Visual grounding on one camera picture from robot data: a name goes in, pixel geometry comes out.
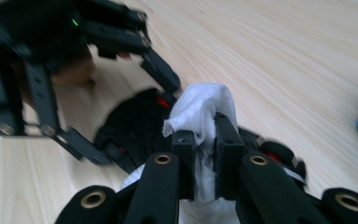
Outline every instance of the crumpled white towel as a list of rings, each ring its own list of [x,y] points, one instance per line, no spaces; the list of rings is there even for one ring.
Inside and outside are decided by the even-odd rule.
[[[215,138],[214,115],[220,112],[228,116],[237,128],[235,105],[231,93],[223,84],[200,83],[189,86],[172,109],[170,118],[164,121],[163,134],[168,136],[180,130],[192,131],[200,150],[196,153],[195,199],[180,202],[179,223],[214,224],[240,223],[235,203],[214,198],[213,144]],[[123,187],[136,181],[143,167],[129,176]]]

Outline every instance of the wooden table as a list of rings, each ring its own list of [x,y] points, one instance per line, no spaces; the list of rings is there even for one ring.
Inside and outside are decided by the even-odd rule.
[[[358,192],[358,1],[125,1],[144,10],[154,49],[183,88],[221,82],[238,123],[289,146],[308,192]],[[105,116],[158,85],[132,61],[95,57],[94,88],[55,86],[62,124],[92,140]],[[25,114],[34,119],[34,112]],[[53,223],[79,190],[117,190],[115,165],[79,162],[52,140],[0,137],[0,223]]]

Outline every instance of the white fabric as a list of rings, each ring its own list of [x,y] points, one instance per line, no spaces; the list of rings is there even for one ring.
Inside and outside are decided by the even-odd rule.
[[[170,118],[164,121],[163,134],[168,136],[180,130],[192,131],[200,150],[195,163],[195,200],[180,202],[180,223],[214,224],[240,223],[235,203],[214,198],[213,143],[215,138],[214,115],[220,112],[228,116],[237,128],[235,105],[226,86],[217,83],[200,83],[189,86],[172,109]],[[135,171],[125,181],[136,181],[142,171]]]

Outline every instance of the wooden surface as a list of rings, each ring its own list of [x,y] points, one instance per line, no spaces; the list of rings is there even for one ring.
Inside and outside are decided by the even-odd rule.
[[[125,3],[147,13],[154,49],[184,88],[226,84],[240,126],[306,161],[310,194],[358,192],[358,0]],[[137,58],[95,62],[94,88],[55,86],[62,123],[88,139],[119,101],[157,86]],[[125,177],[48,139],[0,137],[0,223],[53,223],[79,190],[118,189]]]

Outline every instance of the green led indicator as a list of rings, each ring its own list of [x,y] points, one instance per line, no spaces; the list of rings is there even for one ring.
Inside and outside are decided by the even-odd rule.
[[[72,23],[73,23],[75,26],[79,26],[79,24],[75,21],[75,19],[72,19]]]

